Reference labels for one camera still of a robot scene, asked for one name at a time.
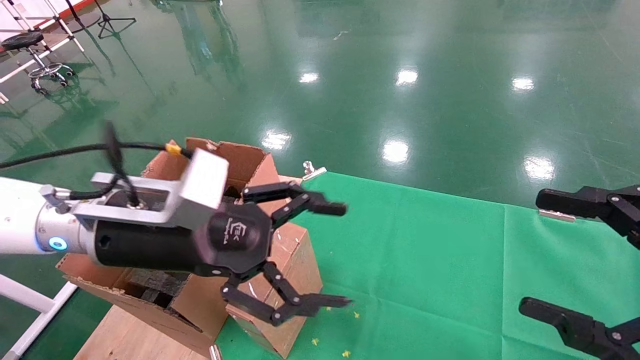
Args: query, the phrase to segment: stool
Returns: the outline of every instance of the stool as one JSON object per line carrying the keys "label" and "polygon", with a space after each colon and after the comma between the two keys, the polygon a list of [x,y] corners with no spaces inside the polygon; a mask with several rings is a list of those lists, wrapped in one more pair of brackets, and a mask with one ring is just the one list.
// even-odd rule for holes
{"label": "stool", "polygon": [[10,37],[2,42],[2,47],[5,50],[19,50],[26,49],[26,51],[31,54],[31,57],[39,66],[37,69],[29,72],[29,77],[31,78],[31,87],[38,93],[42,95],[47,95],[49,92],[40,86],[40,78],[48,77],[53,81],[60,81],[60,85],[62,87],[66,87],[69,85],[67,79],[62,76],[58,71],[60,69],[65,69],[65,74],[68,77],[75,75],[76,73],[70,67],[66,66],[62,63],[50,63],[45,65],[42,62],[42,59],[30,48],[32,45],[36,45],[37,43],[44,40],[44,35],[38,31],[30,31],[28,33],[22,33]]}

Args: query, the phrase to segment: metal clip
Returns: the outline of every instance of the metal clip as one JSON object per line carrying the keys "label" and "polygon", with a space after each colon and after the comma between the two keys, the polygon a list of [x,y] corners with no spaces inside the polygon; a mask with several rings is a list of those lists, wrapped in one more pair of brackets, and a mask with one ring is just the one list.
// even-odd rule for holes
{"label": "metal clip", "polygon": [[309,160],[302,163],[302,166],[305,167],[305,175],[302,177],[302,181],[309,181],[314,177],[320,176],[326,172],[325,167],[321,167],[316,170],[316,168],[314,168],[313,164],[311,164],[311,161]]}
{"label": "metal clip", "polygon": [[575,216],[559,213],[557,211],[539,209],[538,214],[541,217],[554,218],[556,220],[562,220],[566,222],[575,222]]}
{"label": "metal clip", "polygon": [[217,345],[209,348],[209,354],[211,355],[211,360],[222,360],[222,353],[220,352],[220,347]]}
{"label": "metal clip", "polygon": [[59,192],[53,185],[43,185],[40,188],[40,195],[49,205],[56,208],[58,214],[66,214],[71,210],[69,204],[65,202],[68,199],[67,192]]}

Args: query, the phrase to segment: blue led ring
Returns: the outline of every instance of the blue led ring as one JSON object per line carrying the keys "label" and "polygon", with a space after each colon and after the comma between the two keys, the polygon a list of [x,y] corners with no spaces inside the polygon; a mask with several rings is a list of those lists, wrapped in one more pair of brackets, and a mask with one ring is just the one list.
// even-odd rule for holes
{"label": "blue led ring", "polygon": [[49,246],[58,251],[64,251],[68,247],[67,242],[57,236],[54,236],[51,239],[49,239]]}

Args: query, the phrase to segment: cardboard box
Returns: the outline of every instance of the cardboard box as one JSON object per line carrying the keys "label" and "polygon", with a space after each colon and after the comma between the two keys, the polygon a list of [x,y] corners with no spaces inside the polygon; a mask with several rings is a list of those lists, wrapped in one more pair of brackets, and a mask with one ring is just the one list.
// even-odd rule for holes
{"label": "cardboard box", "polygon": [[[206,149],[227,159],[227,188],[238,194],[245,186],[279,182],[273,158],[262,149],[196,138],[187,139],[187,148]],[[178,180],[187,164],[184,158],[161,152],[148,164],[143,176]],[[271,213],[284,203],[280,200],[260,206]],[[65,273],[64,278],[68,281],[121,307],[205,357],[209,356],[208,348],[215,342],[227,318],[226,302],[220,295],[220,287],[226,281],[223,277],[189,275],[177,295],[165,299],[167,304],[155,304],[140,299],[140,286],[127,281],[130,268],[99,266],[80,254],[67,254],[57,268]]]}
{"label": "cardboard box", "polygon": [[[304,227],[291,223],[280,227],[274,235],[269,259],[276,263],[298,293],[319,293],[322,290],[316,255]],[[238,288],[275,308],[282,305],[282,299],[263,275],[242,283]],[[297,316],[279,327],[273,327],[233,305],[227,305],[227,311],[255,342],[283,359],[289,356],[307,320]]]}

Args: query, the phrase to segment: black cable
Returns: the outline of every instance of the black cable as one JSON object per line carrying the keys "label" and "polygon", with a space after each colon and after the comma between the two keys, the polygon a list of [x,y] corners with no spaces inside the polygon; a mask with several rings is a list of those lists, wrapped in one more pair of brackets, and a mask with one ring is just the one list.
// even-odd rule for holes
{"label": "black cable", "polygon": [[124,191],[127,195],[129,205],[140,205],[140,198],[138,198],[138,191],[131,183],[127,172],[124,170],[124,157],[122,156],[122,143],[118,140],[116,134],[116,128],[112,122],[107,122],[104,132],[104,143],[107,145],[107,149],[104,154],[107,156],[107,160],[111,165],[113,173],[117,177],[122,179],[125,183]]}
{"label": "black cable", "polygon": [[[165,150],[165,145],[162,145],[159,143],[147,143],[147,142],[123,142],[123,143],[120,143],[120,147],[123,149],[147,149],[147,150],[155,150],[155,151]],[[59,156],[77,154],[79,152],[107,150],[107,149],[108,149],[108,146],[105,143],[94,143],[91,145],[69,147],[68,149],[54,150],[51,152],[45,152],[44,154],[27,156],[26,158],[0,163],[0,170],[10,168],[10,167],[15,167],[18,165],[23,165],[26,163],[31,163],[38,160],[57,158]],[[184,151],[184,155],[187,156],[188,158],[190,157],[188,156],[189,153],[190,153],[189,151]]]}
{"label": "black cable", "polygon": [[120,176],[114,175],[107,187],[96,192],[71,192],[69,194],[69,200],[91,200],[103,197],[107,195],[111,190],[113,190],[113,188],[118,183],[118,180],[120,180]]}

